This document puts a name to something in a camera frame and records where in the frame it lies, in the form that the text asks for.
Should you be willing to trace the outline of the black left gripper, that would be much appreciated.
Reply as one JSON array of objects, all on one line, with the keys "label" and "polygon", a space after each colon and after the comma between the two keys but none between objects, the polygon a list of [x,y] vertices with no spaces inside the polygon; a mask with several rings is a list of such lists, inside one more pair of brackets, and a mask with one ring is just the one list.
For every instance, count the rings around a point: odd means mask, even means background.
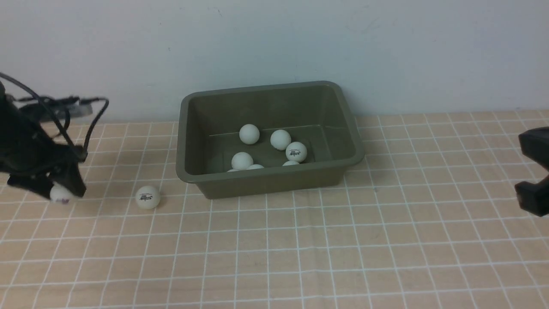
[{"label": "black left gripper", "polygon": [[79,167],[86,158],[83,146],[53,141],[12,103],[1,104],[0,128],[0,171],[9,175],[8,186],[50,200],[56,184],[84,197],[87,187]]}]

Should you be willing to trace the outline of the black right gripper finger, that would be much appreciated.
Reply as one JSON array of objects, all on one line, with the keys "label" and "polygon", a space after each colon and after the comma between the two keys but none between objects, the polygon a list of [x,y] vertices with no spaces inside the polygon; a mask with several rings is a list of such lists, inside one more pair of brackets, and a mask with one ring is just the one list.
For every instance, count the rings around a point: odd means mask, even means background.
[{"label": "black right gripper finger", "polygon": [[524,156],[549,170],[549,127],[529,129],[518,135]]},{"label": "black right gripper finger", "polygon": [[522,181],[514,185],[519,207],[535,216],[549,213],[549,176],[537,183]]}]

